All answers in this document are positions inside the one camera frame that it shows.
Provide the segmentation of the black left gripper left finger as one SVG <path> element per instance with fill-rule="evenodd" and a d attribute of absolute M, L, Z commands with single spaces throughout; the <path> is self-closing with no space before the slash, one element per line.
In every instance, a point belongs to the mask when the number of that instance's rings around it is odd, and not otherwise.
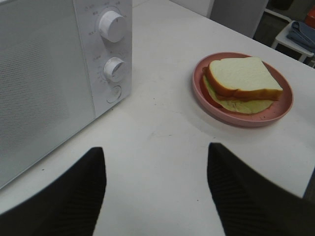
<path fill-rule="evenodd" d="M 106 189 L 103 149 L 93 147 L 41 191 L 0 215 L 2 236 L 91 236 Z"/>

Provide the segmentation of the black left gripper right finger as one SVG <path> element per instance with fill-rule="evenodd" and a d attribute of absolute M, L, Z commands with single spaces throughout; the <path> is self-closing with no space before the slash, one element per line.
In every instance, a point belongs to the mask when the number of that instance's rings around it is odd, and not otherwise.
<path fill-rule="evenodd" d="M 207 182 L 227 236 L 313 236 L 315 205 L 256 172 L 221 143 L 210 143 Z"/>

